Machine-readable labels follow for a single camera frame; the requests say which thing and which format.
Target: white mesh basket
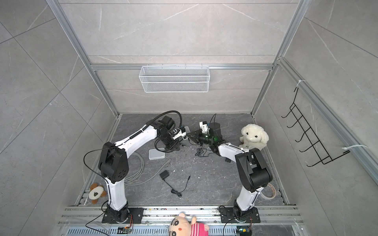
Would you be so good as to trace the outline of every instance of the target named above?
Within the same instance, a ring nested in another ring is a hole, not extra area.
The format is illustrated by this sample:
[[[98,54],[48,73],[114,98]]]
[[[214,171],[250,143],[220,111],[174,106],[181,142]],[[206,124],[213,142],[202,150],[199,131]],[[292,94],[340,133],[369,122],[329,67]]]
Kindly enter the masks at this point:
[[[208,92],[208,66],[143,66],[139,79],[146,93]]]

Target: coiled gray cable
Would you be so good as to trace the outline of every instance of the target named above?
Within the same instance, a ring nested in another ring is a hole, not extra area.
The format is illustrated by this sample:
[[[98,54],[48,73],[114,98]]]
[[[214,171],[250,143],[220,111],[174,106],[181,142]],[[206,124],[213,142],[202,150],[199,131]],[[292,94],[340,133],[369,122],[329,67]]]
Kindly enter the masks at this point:
[[[141,160],[141,167],[140,167],[140,169],[135,173],[135,174],[132,174],[131,176],[129,176],[129,177],[126,177],[125,178],[125,185],[127,185],[127,186],[137,186],[137,185],[141,185],[141,184],[144,184],[144,183],[146,183],[146,182],[148,182],[148,181],[150,181],[152,178],[154,178],[160,171],[161,171],[161,169],[163,169],[163,167],[165,166],[165,165],[167,165],[168,164],[168,162],[170,161],[170,160],[168,160],[166,163],[164,163],[164,165],[151,177],[151,178],[149,178],[148,180],[146,180],[146,181],[143,181],[143,182],[141,182],[141,183],[137,183],[137,184],[132,184],[131,182],[133,182],[134,180],[136,180],[137,178],[139,178],[140,177],[140,175],[142,174],[142,172],[143,172],[143,170],[144,170],[144,160],[143,160],[143,158],[142,158],[142,156],[139,154],[139,153],[136,153],[136,152],[134,152],[133,154],[131,154],[131,155],[136,155],[136,156],[138,156],[139,157],[139,159]]]

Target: plush doll head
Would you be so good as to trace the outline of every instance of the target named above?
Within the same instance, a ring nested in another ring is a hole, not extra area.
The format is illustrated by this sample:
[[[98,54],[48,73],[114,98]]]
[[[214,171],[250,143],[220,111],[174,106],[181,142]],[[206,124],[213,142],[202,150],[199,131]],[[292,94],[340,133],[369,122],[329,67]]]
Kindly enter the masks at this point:
[[[192,218],[192,224],[196,223],[195,216]],[[190,236],[191,224],[185,219],[185,214],[180,213],[169,225],[168,236]]]
[[[242,135],[248,142],[266,144],[269,141],[268,134],[264,129],[255,124],[246,125],[242,129]]]

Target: stuffed animal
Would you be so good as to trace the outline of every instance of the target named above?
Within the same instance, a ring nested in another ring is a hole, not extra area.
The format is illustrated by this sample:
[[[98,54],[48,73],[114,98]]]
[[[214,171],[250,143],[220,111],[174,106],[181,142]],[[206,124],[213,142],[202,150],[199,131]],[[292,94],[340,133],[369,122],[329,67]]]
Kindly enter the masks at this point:
[[[242,135],[239,139],[243,144],[239,145],[239,148],[261,150],[269,141],[269,136],[264,129],[255,124],[249,124],[242,128]]]
[[[197,223],[197,218],[193,216],[192,222],[185,219],[185,214],[176,216],[169,226],[168,236],[208,236],[209,226]]]
[[[89,192],[88,198],[92,200],[92,204],[96,204],[100,197],[106,196],[104,187],[97,183],[93,183],[89,189],[91,191]]]

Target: dark gray work surface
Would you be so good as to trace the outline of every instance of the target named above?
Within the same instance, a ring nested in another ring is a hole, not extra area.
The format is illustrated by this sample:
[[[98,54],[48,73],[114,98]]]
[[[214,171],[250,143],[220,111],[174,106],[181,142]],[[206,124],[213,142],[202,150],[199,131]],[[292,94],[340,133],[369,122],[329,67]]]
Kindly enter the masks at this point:
[[[156,114],[123,114],[112,142],[122,140],[136,132],[155,116]],[[178,126],[178,115],[169,114],[168,116],[172,117]],[[182,117],[183,125],[188,126],[190,131],[194,131],[199,129],[200,121],[210,122],[212,114],[183,114]],[[252,123],[253,120],[250,114],[217,114],[216,122],[220,123],[223,138],[234,145],[239,145],[241,129]],[[234,162],[225,162],[224,157],[215,154],[211,154],[209,157],[195,156],[198,146],[190,145],[187,141],[184,143],[186,146],[181,147],[180,151],[166,153],[164,159],[149,160],[148,151],[154,148],[153,143],[153,140],[149,141],[136,151],[144,158],[145,168],[135,183],[149,179],[164,163],[170,160],[170,163],[159,173],[168,170],[170,176],[166,181],[178,191],[184,189],[187,178],[191,175],[187,189],[179,198],[172,194],[171,188],[162,181],[159,175],[156,175],[145,184],[125,186],[129,205],[233,205],[242,187]],[[131,175],[139,170],[140,160],[135,155],[131,155],[128,160],[129,175]],[[96,177],[95,182],[104,184],[99,176]],[[271,183],[277,190],[277,196],[273,200],[265,200],[259,196],[256,205],[284,205],[276,180]],[[265,188],[263,192],[267,196],[271,196],[270,188]],[[102,204],[106,199],[106,197],[100,198],[96,205]]]

